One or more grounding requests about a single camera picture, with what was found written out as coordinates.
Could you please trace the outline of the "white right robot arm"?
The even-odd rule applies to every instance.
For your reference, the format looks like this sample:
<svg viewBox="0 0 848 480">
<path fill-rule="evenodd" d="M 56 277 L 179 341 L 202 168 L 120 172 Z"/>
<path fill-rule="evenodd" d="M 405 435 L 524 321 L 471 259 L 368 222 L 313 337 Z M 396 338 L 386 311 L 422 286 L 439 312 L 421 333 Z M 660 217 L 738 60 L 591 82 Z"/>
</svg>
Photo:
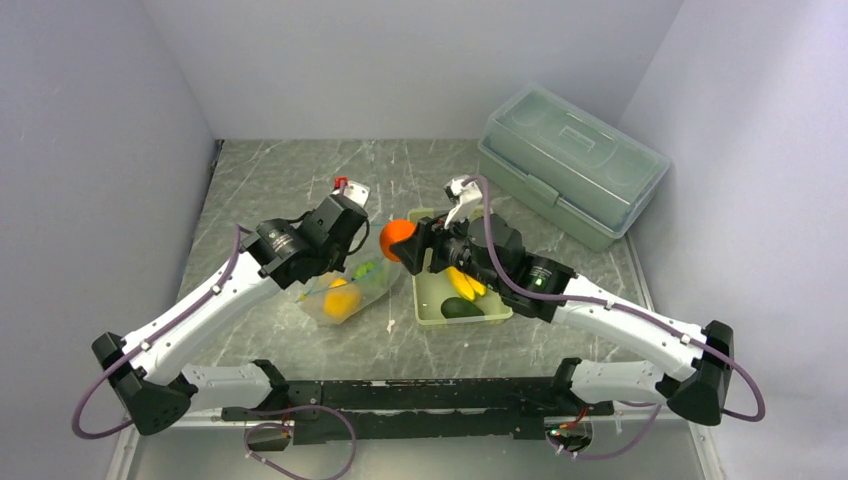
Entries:
<svg viewBox="0 0 848 480">
<path fill-rule="evenodd" d="M 379 237 L 383 254 L 413 275 L 453 267 L 522 316 L 584 329 L 638 356 L 613 367 L 562 361 L 550 391 L 557 411 L 574 415 L 588 404 L 613 400 L 663 403 L 688 421 L 720 424 L 732 375 L 729 325 L 713 320 L 701 327 L 654 315 L 562 263 L 527 252 L 521 233 L 493 215 L 494 248 L 505 271 L 500 274 L 487 249 L 483 219 L 451 226 L 444 220 L 390 222 Z"/>
</svg>

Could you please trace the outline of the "dark green avocado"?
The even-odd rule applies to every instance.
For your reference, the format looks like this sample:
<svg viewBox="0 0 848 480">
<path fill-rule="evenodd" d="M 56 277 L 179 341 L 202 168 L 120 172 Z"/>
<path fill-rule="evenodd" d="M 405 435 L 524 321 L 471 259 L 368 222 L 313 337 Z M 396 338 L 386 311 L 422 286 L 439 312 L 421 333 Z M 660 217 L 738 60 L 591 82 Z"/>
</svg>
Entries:
<svg viewBox="0 0 848 480">
<path fill-rule="evenodd" d="M 440 312 L 446 319 L 483 317 L 485 315 L 472 301 L 461 297 L 445 299 L 440 305 Z"/>
</svg>

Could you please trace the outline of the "yellow banana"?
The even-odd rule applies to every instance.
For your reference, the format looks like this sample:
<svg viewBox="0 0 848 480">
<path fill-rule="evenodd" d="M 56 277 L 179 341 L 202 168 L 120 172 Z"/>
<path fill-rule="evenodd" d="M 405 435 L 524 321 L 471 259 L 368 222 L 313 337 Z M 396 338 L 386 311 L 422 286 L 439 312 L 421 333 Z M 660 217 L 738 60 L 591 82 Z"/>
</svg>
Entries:
<svg viewBox="0 0 848 480">
<path fill-rule="evenodd" d="M 452 287 L 461 298 L 474 302 L 486 295 L 488 291 L 486 286 L 455 267 L 448 267 L 445 272 Z"/>
</svg>

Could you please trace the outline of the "green lime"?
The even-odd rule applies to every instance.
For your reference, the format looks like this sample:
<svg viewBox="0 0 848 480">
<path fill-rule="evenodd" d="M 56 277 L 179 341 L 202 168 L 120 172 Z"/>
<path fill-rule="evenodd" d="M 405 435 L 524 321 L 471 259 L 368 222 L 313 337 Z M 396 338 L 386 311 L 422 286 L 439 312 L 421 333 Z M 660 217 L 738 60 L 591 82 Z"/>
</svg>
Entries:
<svg viewBox="0 0 848 480">
<path fill-rule="evenodd" d="M 360 265 L 358 265 L 355 268 L 355 270 L 352 274 L 352 279 L 358 280 L 358 279 L 366 276 L 371 271 L 373 271 L 377 266 L 378 266 L 378 263 L 374 262 L 374 261 L 368 261 L 368 262 L 361 263 Z"/>
</svg>

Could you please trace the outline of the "clear zip top bag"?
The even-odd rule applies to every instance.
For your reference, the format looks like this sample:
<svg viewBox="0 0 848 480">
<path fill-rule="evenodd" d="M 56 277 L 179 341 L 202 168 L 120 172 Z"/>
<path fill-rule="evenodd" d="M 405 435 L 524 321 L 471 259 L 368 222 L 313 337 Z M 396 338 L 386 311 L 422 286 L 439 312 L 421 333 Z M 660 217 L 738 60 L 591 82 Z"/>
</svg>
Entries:
<svg viewBox="0 0 848 480">
<path fill-rule="evenodd" d="M 297 304 L 319 325 L 340 325 L 387 295 L 400 274 L 399 264 L 365 254 L 342 273 L 328 272 L 311 280 Z"/>
</svg>

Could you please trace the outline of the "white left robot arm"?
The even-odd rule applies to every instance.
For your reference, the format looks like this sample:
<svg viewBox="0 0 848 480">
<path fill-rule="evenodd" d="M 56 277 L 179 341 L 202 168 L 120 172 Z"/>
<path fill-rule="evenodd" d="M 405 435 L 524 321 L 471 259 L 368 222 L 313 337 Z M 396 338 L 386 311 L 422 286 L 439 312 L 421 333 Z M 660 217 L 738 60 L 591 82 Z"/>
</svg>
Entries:
<svg viewBox="0 0 848 480">
<path fill-rule="evenodd" d="M 194 291 L 147 325 L 120 336 L 107 332 L 92 351 L 142 435 L 159 433 L 189 412 L 244 408 L 264 420 L 289 405 L 289 384 L 268 360 L 238 367 L 202 367 L 194 355 L 227 325 L 294 283 L 341 272 L 367 228 L 367 187 L 339 187 L 294 220 L 276 218 L 248 231 L 235 228 L 225 263 Z"/>
</svg>

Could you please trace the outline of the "pale green perforated basket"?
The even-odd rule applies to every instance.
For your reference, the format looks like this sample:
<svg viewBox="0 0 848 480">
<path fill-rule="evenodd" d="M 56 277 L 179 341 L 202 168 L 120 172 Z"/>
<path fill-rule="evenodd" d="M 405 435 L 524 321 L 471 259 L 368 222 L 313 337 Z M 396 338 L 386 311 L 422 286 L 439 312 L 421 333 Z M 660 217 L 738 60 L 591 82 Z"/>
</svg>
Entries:
<svg viewBox="0 0 848 480">
<path fill-rule="evenodd" d="M 501 324 L 513 316 L 513 309 L 502 303 L 498 294 L 488 290 L 468 300 L 454 287 L 447 271 L 432 273 L 432 250 L 427 249 L 422 271 L 412 278 L 415 317 L 423 327 L 463 323 Z"/>
</svg>

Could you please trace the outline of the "orange fruit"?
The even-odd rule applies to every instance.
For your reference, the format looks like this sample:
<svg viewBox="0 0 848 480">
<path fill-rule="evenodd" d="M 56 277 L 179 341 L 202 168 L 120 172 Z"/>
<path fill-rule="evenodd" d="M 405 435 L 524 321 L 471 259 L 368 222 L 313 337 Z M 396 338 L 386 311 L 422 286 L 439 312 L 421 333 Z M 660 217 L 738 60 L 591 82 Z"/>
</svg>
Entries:
<svg viewBox="0 0 848 480">
<path fill-rule="evenodd" d="M 416 224 L 406 219 L 388 222 L 379 235 L 379 246 L 383 255 L 390 261 L 400 263 L 400 258 L 391 251 L 391 247 L 409 239 L 416 230 Z"/>
</svg>

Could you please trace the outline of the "yellow bell pepper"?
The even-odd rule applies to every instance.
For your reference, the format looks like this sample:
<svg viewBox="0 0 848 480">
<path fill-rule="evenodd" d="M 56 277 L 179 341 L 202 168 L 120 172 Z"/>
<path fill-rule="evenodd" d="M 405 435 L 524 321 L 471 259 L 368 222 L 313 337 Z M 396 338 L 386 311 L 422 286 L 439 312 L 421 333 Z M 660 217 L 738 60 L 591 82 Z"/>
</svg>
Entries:
<svg viewBox="0 0 848 480">
<path fill-rule="evenodd" d="M 357 285 L 336 278 L 325 293 L 322 311 L 334 323 L 342 323 L 358 310 L 361 302 L 362 293 Z"/>
</svg>

